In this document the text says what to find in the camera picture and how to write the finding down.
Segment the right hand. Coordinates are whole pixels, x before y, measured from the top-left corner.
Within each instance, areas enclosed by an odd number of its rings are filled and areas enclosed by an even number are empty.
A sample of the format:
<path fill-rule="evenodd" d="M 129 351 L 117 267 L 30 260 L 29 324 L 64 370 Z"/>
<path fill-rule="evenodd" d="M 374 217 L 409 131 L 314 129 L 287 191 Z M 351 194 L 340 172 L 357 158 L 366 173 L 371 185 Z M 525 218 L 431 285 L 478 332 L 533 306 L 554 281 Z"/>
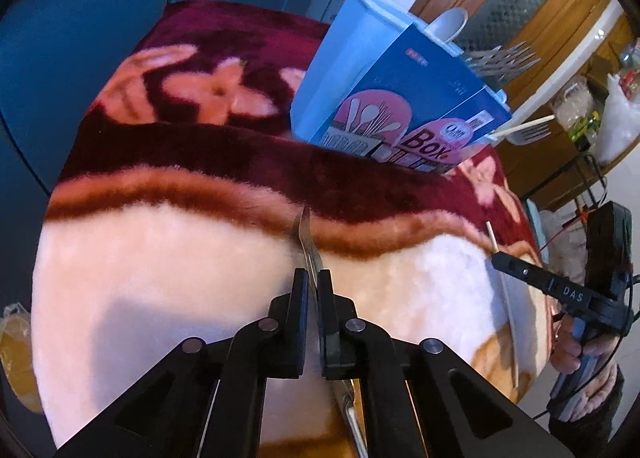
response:
<path fill-rule="evenodd" d="M 563 316 L 550 360 L 559 373 L 548 404 L 552 419 L 574 422 L 604 404 L 618 376 L 614 353 L 619 343 L 617 335 Z"/>

